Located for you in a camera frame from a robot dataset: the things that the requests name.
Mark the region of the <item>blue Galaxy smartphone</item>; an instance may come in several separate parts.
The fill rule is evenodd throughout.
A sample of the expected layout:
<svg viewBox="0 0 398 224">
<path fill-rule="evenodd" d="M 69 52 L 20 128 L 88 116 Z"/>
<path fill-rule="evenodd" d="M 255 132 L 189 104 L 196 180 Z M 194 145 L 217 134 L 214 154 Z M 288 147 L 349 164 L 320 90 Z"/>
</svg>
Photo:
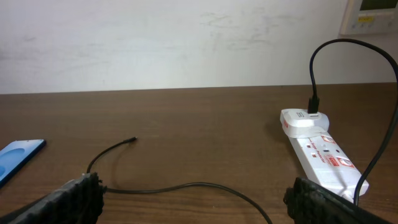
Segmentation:
<svg viewBox="0 0 398 224">
<path fill-rule="evenodd" d="M 1 149 L 1 187 L 6 185 L 41 149 L 44 139 L 13 141 Z"/>
</svg>

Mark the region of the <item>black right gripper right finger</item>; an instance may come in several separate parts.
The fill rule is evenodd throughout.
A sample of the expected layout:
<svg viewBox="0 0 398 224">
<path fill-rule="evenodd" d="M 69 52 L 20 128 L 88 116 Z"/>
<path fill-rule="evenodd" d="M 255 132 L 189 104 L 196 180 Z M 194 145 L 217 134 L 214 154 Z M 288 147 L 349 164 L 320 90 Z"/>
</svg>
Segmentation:
<svg viewBox="0 0 398 224">
<path fill-rule="evenodd" d="M 286 190 L 283 201 L 295 224 L 390 224 L 302 177 Z"/>
</svg>

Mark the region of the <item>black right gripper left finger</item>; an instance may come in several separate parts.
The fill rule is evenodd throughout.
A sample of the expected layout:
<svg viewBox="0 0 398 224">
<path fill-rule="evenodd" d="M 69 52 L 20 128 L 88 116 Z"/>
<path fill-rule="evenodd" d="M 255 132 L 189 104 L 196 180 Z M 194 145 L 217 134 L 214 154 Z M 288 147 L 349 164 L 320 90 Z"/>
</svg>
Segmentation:
<svg viewBox="0 0 398 224">
<path fill-rule="evenodd" d="M 3 224 L 95 224 L 107 187 L 97 173 L 83 174 L 50 194 L 1 217 Z"/>
</svg>

